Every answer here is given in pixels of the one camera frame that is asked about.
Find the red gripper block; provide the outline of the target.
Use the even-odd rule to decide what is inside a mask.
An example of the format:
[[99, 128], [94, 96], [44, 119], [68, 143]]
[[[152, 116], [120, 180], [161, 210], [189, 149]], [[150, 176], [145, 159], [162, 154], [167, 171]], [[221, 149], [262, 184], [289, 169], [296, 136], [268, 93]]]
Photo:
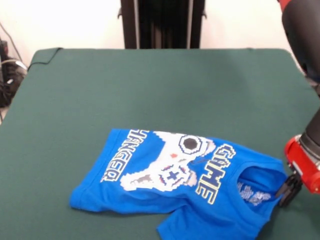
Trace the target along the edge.
[[276, 192], [276, 197], [280, 197], [278, 206], [284, 208], [302, 189], [302, 183], [312, 194], [320, 193], [320, 159], [311, 154], [309, 149], [303, 145], [302, 135], [292, 137], [284, 147], [284, 155], [287, 164], [295, 171], [300, 179], [291, 174]]

